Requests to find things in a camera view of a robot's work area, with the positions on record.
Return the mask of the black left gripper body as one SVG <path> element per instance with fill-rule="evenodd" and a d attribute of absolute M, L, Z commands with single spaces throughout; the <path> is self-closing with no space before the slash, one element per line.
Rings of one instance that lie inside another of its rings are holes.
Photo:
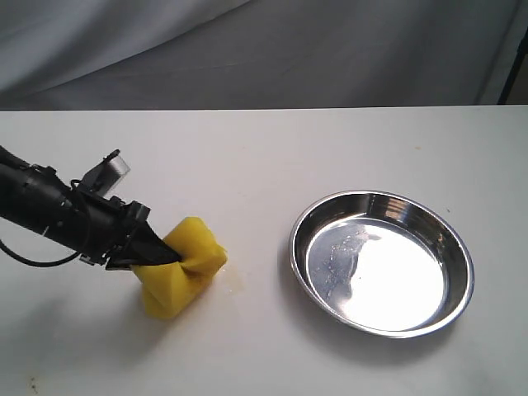
<path fill-rule="evenodd" d="M 131 266 L 137 254 L 132 240 L 150 215 L 150 208 L 138 201 L 126 204 L 113 196 L 106 199 L 86 187 L 68 196 L 57 221 L 57 242 L 80 253 L 91 264 Z"/>

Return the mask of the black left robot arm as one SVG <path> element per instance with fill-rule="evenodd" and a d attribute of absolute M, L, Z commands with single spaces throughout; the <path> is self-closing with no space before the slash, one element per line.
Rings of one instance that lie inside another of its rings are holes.
<path fill-rule="evenodd" d="M 73 254 L 43 262 L 25 258 L 6 244 L 2 251 L 39 268 L 74 259 L 109 271 L 179 262 L 181 255 L 150 227 L 148 206 L 108 196 L 129 170 L 116 149 L 81 179 L 64 183 L 54 168 L 30 164 L 2 149 L 2 218 L 72 249 Z"/>

